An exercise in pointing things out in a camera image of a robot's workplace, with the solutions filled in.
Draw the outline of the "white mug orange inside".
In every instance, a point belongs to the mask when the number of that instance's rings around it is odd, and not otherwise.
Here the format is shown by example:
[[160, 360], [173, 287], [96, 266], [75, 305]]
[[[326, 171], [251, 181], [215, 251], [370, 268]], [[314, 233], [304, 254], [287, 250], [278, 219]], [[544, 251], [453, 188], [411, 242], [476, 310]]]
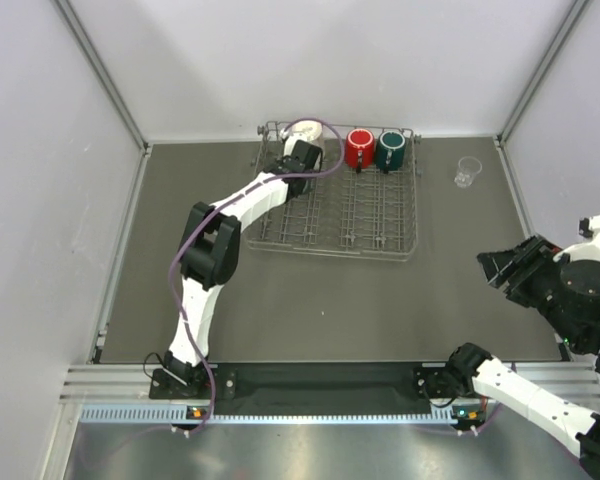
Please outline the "white mug orange inside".
[[322, 124], [316, 121], [299, 121], [281, 130], [283, 154], [291, 155], [295, 144], [304, 141], [325, 150]]

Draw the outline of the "red mug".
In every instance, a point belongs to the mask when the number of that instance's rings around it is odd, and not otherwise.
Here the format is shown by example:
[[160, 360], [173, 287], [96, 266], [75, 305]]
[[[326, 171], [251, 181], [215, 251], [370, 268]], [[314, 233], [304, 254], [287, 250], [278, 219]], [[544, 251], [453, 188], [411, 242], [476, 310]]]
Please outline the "red mug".
[[375, 136], [365, 128], [351, 130], [346, 137], [345, 163], [356, 173], [368, 168], [374, 160]]

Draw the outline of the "green mug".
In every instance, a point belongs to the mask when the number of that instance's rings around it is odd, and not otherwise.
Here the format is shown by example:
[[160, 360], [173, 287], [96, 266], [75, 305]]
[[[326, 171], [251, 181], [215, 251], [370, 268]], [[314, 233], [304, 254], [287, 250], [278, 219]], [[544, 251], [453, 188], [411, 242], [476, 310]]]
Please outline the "green mug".
[[404, 163], [406, 147], [407, 139], [402, 132], [384, 131], [377, 140], [374, 164], [383, 173], [399, 170]]

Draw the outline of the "clear drinking glass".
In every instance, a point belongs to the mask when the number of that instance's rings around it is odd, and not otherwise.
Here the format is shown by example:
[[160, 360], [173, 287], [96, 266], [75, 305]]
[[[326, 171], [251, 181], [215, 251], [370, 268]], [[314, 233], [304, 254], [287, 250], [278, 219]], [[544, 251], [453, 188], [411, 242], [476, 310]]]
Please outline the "clear drinking glass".
[[479, 159], [472, 156], [462, 157], [457, 164], [454, 182], [459, 188], [469, 188], [481, 171], [482, 163]]

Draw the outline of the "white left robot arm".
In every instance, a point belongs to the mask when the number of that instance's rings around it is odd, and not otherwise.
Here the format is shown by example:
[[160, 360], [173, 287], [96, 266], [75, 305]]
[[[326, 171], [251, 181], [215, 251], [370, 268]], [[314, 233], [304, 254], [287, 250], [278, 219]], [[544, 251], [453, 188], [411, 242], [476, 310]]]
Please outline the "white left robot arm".
[[215, 305], [239, 261], [243, 231], [272, 209], [307, 192], [321, 171], [323, 149], [305, 140], [267, 165], [227, 199], [190, 210], [169, 277], [179, 273], [175, 336], [154, 370], [152, 399], [194, 398], [209, 385], [206, 361]]

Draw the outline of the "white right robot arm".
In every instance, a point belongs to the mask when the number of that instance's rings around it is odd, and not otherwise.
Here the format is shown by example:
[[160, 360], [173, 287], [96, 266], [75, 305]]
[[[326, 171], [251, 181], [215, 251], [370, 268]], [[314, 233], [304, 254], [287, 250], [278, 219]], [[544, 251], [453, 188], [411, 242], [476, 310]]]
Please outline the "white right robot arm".
[[[560, 354], [592, 355], [600, 375], [600, 239], [561, 248], [534, 235], [476, 257], [489, 286], [535, 311]], [[572, 403], [525, 379], [486, 349], [464, 343], [444, 367], [458, 397], [482, 396], [508, 407], [559, 442], [592, 479], [600, 479], [600, 411]]]

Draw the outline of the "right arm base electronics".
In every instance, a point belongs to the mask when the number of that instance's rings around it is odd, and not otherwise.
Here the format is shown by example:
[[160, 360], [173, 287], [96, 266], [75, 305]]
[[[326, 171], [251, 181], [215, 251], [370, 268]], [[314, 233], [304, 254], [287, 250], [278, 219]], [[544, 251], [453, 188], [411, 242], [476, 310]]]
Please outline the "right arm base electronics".
[[453, 437], [478, 437], [497, 418], [503, 405], [489, 397], [479, 396], [472, 402], [456, 403], [456, 398], [441, 400], [428, 399], [432, 410], [447, 409], [454, 424], [446, 426], [436, 433]]

